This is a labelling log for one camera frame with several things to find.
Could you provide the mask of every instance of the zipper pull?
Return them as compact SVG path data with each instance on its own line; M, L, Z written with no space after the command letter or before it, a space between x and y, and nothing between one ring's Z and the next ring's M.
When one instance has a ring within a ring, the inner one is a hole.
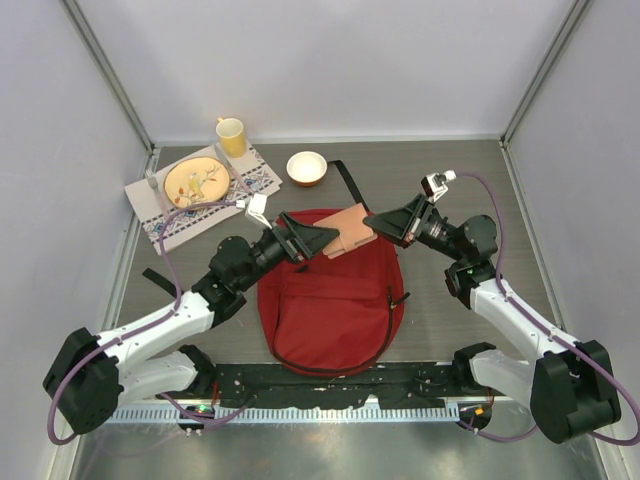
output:
M401 296L398 300L396 300L395 302L391 302L389 305L391 307L391 310L393 310L394 308L396 308L398 305L404 303L404 301L409 298L409 296L411 295L410 292L405 293L403 296Z

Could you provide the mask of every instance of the bag pocket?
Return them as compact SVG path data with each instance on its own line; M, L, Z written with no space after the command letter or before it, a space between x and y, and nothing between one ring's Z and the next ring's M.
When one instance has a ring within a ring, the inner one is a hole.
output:
M348 373L389 346L393 309L376 282L313 273L284 278L273 354L308 373Z

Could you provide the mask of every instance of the patterned placemat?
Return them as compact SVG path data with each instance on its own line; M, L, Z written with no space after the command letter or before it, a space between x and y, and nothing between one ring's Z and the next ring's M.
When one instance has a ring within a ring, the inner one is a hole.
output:
M178 210L173 206L172 202L167 198L164 193L164 180L171 169L178 163L195 157L214 157L218 158L216 151L212 146L198 150L197 152L184 157L177 162L161 169L156 172L156 179L160 189L160 194L165 201L165 205L169 210L169 213L173 213ZM253 191L271 195L280 190L280 184L282 180L275 172L267 165L258 151L247 142L246 153L239 158L229 158L228 162L231 166L242 176L244 182L249 185ZM152 245L160 254L160 247L158 240L160 236L160 230L164 223L164 217L162 216L162 210L156 200L156 195L149 186L146 179L132 183L125 187L125 192L133 210L136 212L142 229L151 240ZM231 187L229 192L222 198L223 201L235 202L236 200L243 200L249 197L249 192L241 185L238 184L236 179L231 176ZM167 251L182 245L187 240L195 237L199 233L204 232L208 228L220 223L222 220L240 213L242 210L237 209L235 206L220 206L207 209L195 209L188 211L180 217L176 218L165 233L165 248Z

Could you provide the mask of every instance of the yellow mug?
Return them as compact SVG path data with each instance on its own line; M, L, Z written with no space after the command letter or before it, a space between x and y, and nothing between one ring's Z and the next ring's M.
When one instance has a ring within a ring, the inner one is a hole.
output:
M247 151L244 125L237 118L219 118L216 133L220 139L220 145L230 157L241 157Z

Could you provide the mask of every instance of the black strap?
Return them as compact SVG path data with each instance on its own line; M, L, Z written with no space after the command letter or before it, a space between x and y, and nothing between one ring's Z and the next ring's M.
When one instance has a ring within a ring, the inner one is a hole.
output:
M155 270L147 268L144 272L142 272L142 276L147 280L151 280L172 297L176 297L176 286Z
M349 170L347 169L347 166L344 164L344 162L342 160L330 160L328 163L333 163L338 168L338 171L340 172L344 183L347 184L349 193L351 193L351 196L353 197L353 201L356 203L361 203L364 209L368 212L371 211L367 206L367 202L364 201L364 197L362 196L362 193L360 193L360 189L356 185L355 180L351 176L351 173L349 173Z

